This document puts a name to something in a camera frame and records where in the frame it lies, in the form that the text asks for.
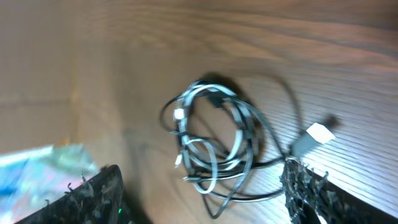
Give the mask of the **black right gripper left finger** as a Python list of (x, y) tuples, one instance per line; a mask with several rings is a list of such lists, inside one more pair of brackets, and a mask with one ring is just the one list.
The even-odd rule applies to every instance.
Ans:
[(117, 165), (106, 166), (91, 179), (58, 200), (19, 221), (22, 224), (78, 224), (118, 222), (123, 197), (123, 178)]

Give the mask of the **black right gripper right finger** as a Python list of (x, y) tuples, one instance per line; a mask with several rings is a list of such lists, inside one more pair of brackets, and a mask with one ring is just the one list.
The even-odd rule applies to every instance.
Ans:
[(303, 164), (289, 159), (280, 178), (292, 223), (397, 223), (397, 218), (356, 198)]

